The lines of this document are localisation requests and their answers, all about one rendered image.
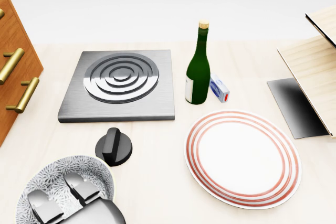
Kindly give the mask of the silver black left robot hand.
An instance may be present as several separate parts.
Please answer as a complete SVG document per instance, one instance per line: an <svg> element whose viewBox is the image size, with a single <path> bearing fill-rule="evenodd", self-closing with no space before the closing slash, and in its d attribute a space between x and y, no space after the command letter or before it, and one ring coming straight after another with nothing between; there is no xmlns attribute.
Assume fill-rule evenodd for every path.
<svg viewBox="0 0 336 224"><path fill-rule="evenodd" d="M66 174L64 180L82 208L65 218L54 200L50 200L42 190L34 190L27 197L41 224L126 224L119 208L111 200L102 197L92 182L84 180L77 173Z"/></svg>

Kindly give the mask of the grey white patterned bowl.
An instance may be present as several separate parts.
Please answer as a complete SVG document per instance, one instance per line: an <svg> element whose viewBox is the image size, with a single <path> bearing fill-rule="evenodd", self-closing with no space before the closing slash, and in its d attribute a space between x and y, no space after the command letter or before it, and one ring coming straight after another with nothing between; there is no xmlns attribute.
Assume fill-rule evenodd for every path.
<svg viewBox="0 0 336 224"><path fill-rule="evenodd" d="M27 198L28 193L36 189L42 190L49 199L54 200L65 218L80 210L82 205L70 192L64 180L64 176L71 172L92 182L106 199L114 200L114 178L105 162L86 155L68 156L48 164L27 183L17 202L15 224L40 224Z"/></svg>

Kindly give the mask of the flat grey stove plate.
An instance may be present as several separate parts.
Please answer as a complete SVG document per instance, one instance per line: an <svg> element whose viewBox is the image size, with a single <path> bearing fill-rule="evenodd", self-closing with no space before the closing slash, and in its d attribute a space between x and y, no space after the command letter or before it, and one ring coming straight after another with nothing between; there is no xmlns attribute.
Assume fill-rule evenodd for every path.
<svg viewBox="0 0 336 224"><path fill-rule="evenodd" d="M174 120L170 50L84 51L58 121Z"/></svg>

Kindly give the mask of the white plate with red rings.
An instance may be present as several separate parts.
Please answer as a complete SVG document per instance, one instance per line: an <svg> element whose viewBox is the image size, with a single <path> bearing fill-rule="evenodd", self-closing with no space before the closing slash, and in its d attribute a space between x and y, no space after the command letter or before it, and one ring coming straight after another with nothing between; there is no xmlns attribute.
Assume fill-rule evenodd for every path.
<svg viewBox="0 0 336 224"><path fill-rule="evenodd" d="M184 155L204 190L239 208L279 206L301 182L301 160L290 137L251 112L221 110L202 116L186 135Z"/></svg>

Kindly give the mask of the round black stove knob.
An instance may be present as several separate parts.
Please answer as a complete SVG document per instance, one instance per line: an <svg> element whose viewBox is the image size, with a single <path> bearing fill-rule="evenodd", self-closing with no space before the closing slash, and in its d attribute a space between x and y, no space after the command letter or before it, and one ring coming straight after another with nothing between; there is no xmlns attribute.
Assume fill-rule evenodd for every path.
<svg viewBox="0 0 336 224"><path fill-rule="evenodd" d="M116 127L109 128L96 144L95 154L110 167L125 163L132 154L130 138Z"/></svg>

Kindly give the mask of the wooden cabinet with drawers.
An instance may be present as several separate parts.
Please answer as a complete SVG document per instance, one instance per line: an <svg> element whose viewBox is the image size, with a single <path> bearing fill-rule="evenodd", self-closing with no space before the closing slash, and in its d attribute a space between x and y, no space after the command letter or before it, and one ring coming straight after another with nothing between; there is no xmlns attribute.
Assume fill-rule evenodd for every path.
<svg viewBox="0 0 336 224"><path fill-rule="evenodd" d="M0 0L0 146L25 111L43 66L11 0Z"/></svg>

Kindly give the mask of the green glass wine bottle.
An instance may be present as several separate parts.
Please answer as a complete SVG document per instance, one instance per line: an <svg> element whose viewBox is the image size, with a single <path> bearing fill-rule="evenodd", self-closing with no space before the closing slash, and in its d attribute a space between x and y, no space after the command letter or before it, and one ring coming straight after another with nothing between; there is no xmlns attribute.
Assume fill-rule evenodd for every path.
<svg viewBox="0 0 336 224"><path fill-rule="evenodd" d="M186 71L185 99L191 104L205 102L210 81L210 66L206 54L209 21L200 20L195 54Z"/></svg>

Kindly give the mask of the small blue white box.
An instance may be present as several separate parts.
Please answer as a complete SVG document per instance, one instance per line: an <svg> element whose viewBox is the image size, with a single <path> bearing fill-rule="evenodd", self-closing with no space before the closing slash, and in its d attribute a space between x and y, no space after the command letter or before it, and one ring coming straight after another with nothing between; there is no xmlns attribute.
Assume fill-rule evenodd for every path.
<svg viewBox="0 0 336 224"><path fill-rule="evenodd" d="M209 87L221 103L228 101L230 91L215 73L211 73Z"/></svg>

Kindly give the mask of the pale wooden rack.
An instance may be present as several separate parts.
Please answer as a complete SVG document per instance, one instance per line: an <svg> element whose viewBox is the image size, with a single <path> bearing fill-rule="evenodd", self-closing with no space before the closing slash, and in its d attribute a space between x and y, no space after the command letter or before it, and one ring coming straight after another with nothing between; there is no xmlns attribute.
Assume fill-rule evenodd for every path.
<svg viewBox="0 0 336 224"><path fill-rule="evenodd" d="M336 5L306 19L320 34L279 48L292 77L268 86L295 139L336 138Z"/></svg>

